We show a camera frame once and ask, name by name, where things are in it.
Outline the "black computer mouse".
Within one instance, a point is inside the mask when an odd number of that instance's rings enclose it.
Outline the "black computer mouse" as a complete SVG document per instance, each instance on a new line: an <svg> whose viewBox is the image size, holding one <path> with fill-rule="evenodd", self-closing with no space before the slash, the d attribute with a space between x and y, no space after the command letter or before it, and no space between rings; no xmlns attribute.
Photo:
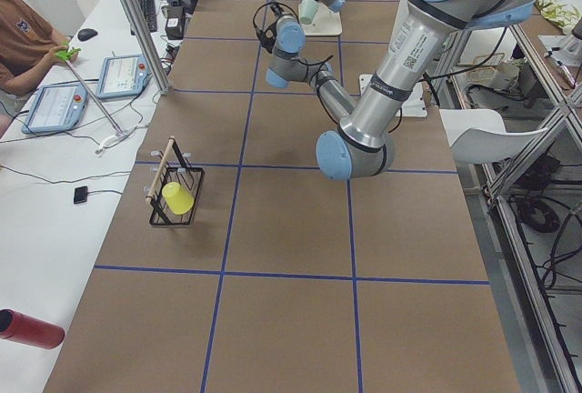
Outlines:
<svg viewBox="0 0 582 393"><path fill-rule="evenodd" d="M76 37L80 42L88 41L98 35L98 32L92 28L83 28L78 31Z"/></svg>

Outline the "near teach pendant tablet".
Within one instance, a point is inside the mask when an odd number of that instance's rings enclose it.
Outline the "near teach pendant tablet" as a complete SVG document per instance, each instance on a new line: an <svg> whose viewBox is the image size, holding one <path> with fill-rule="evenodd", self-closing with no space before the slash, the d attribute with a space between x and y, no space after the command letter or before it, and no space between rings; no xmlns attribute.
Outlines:
<svg viewBox="0 0 582 393"><path fill-rule="evenodd" d="M87 98L87 91L80 84L42 86L21 132L37 135L71 130L83 117Z"/></svg>

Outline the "teach pendant tablet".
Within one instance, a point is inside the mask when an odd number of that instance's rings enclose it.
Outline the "teach pendant tablet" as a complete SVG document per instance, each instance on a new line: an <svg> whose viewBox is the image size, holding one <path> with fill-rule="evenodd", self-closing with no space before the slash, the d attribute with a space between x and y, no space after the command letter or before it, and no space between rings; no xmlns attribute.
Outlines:
<svg viewBox="0 0 582 393"><path fill-rule="evenodd" d="M150 79L151 70L143 54L107 57L102 64L96 95L99 99L139 96Z"/></svg>
<svg viewBox="0 0 582 393"><path fill-rule="evenodd" d="M87 98L87 91L80 84L42 86L21 132L37 135L71 130L83 117Z"/></svg>

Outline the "aluminium frame post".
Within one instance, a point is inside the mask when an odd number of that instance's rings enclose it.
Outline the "aluminium frame post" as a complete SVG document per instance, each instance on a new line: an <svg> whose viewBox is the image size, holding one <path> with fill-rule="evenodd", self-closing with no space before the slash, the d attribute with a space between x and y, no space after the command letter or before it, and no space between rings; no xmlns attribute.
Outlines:
<svg viewBox="0 0 582 393"><path fill-rule="evenodd" d="M159 93L161 95L167 94L170 89L170 82L163 69L156 45L150 35L149 28L137 0L120 0L120 3L124 9L130 28L135 33L137 43L150 66L152 77L156 82Z"/></svg>

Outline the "white chair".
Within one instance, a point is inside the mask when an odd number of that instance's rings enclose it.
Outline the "white chair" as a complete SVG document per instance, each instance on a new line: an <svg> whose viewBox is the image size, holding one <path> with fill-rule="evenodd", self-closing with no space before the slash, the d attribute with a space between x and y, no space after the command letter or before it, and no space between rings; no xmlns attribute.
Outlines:
<svg viewBox="0 0 582 393"><path fill-rule="evenodd" d="M548 130L507 132L503 117L492 109L440 109L455 161L483 164L517 156L535 137Z"/></svg>

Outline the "far teach pendant tablet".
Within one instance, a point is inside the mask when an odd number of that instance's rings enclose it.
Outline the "far teach pendant tablet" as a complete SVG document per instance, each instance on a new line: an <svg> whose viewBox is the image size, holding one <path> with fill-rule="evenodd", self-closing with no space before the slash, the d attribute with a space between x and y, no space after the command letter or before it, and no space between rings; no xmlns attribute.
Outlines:
<svg viewBox="0 0 582 393"><path fill-rule="evenodd" d="M143 54L107 57L102 64L96 95L99 99L139 96L150 79L151 70Z"/></svg>

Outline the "yellow cup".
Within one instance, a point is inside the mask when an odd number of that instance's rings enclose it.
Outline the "yellow cup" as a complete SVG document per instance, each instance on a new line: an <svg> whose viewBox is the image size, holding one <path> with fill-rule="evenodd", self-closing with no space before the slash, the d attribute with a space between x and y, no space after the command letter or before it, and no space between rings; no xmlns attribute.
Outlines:
<svg viewBox="0 0 582 393"><path fill-rule="evenodd" d="M163 186L162 196L175 215L182 216L194 207L195 200L191 193L176 181Z"/></svg>

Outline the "red bottle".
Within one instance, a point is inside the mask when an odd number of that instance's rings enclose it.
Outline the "red bottle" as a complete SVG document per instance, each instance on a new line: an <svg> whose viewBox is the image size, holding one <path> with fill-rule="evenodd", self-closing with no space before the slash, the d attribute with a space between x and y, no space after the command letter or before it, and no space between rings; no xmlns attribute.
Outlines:
<svg viewBox="0 0 582 393"><path fill-rule="evenodd" d="M65 331L58 325L5 308L1 310L1 339L52 349L64 341Z"/></svg>

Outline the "person in brown shirt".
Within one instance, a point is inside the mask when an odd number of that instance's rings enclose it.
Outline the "person in brown shirt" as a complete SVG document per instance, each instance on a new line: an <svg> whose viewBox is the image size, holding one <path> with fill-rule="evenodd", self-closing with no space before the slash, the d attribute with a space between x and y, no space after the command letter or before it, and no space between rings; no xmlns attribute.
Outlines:
<svg viewBox="0 0 582 393"><path fill-rule="evenodd" d="M69 38L23 0L1 0L1 89L24 96L35 90Z"/></svg>

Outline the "cream rabbit tray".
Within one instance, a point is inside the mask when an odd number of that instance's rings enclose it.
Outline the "cream rabbit tray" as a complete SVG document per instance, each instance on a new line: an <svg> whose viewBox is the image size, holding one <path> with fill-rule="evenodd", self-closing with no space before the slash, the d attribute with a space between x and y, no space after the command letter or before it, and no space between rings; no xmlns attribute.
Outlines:
<svg viewBox="0 0 582 393"><path fill-rule="evenodd" d="M302 24L307 37L333 37L342 34L341 15L329 10L324 4L318 4L313 21Z"/></svg>

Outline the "black keyboard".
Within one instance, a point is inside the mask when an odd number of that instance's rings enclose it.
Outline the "black keyboard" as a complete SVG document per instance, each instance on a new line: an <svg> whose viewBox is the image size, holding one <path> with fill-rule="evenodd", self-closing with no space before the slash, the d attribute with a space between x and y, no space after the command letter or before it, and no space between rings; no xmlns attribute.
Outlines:
<svg viewBox="0 0 582 393"><path fill-rule="evenodd" d="M157 31L156 1L136 0L145 19L149 32Z"/></svg>

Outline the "light green cup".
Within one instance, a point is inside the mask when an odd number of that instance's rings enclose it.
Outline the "light green cup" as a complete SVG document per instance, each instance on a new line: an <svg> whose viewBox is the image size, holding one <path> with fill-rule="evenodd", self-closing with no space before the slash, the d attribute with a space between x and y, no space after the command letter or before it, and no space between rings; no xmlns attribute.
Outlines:
<svg viewBox="0 0 582 393"><path fill-rule="evenodd" d="M298 6L298 17L301 25L311 25L318 11L316 0L302 0Z"/></svg>

